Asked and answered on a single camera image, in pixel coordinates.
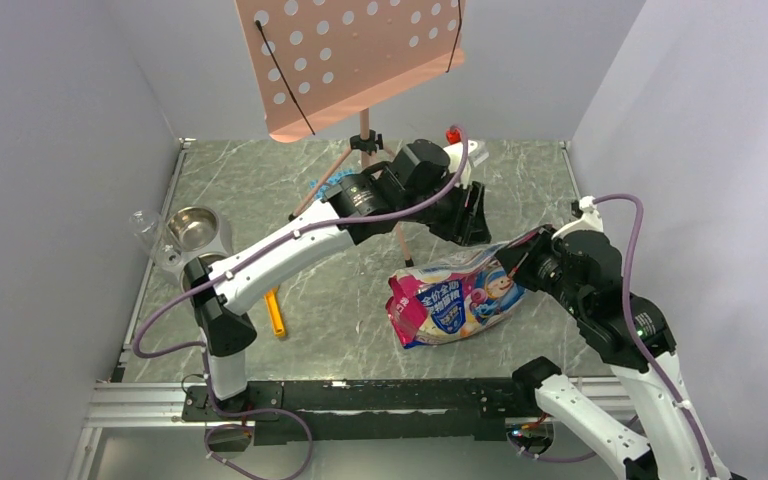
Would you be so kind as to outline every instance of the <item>pink music stand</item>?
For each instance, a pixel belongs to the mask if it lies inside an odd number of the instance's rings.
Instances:
[[[294,142],[359,113],[358,137],[369,139],[369,107],[463,63],[465,3],[237,0],[269,135]],[[377,148],[366,150],[361,149],[361,168],[371,164]],[[340,155],[291,218],[351,152],[350,146]],[[412,263],[399,226],[396,234],[405,262]]]

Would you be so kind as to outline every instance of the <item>gray marble surface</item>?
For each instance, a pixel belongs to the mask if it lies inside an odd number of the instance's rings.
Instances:
[[[399,142],[390,142],[393,148]],[[339,141],[280,144],[269,140],[195,142],[188,151],[171,211],[207,205],[234,229],[234,247],[246,248],[287,221],[287,214],[343,150]],[[473,172],[487,186],[485,212],[494,241],[544,223],[569,220],[573,184],[557,142],[490,141],[489,160]],[[345,164],[355,171],[359,155]],[[421,225],[405,224],[417,265],[459,247]],[[387,279],[404,266],[393,234],[378,236],[308,268],[278,292],[288,335],[272,334],[264,302],[249,312],[259,336],[247,350],[250,379],[459,378],[508,376],[545,355],[570,375],[606,375],[608,369],[578,336],[573,320],[549,297],[528,297],[512,318],[455,343],[404,350],[387,318]],[[140,321],[179,293],[152,274]],[[198,330],[183,306],[148,332],[144,349],[194,340]],[[131,356],[127,382],[165,382],[201,372],[194,349],[154,360]]]

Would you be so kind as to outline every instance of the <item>colorful food package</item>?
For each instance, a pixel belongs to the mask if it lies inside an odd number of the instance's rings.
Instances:
[[[526,290],[507,276],[493,254],[524,239],[396,271],[389,281],[393,296],[386,308],[402,346],[454,342],[508,318]]]

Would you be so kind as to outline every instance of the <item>yellow utility knife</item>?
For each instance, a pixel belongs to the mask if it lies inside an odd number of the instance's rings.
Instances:
[[[272,332],[276,337],[284,337],[287,335],[287,330],[284,328],[284,319],[281,318],[281,309],[278,308],[278,299],[275,298],[275,292],[278,291],[278,287],[273,288],[263,299],[266,300],[266,308],[269,309],[269,318],[272,320]]]

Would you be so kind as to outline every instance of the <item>transparent plastic bottle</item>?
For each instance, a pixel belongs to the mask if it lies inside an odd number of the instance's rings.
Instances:
[[[143,251],[157,265],[169,268],[183,260],[181,245],[159,213],[152,210],[134,212],[128,219],[128,227],[140,241]]]

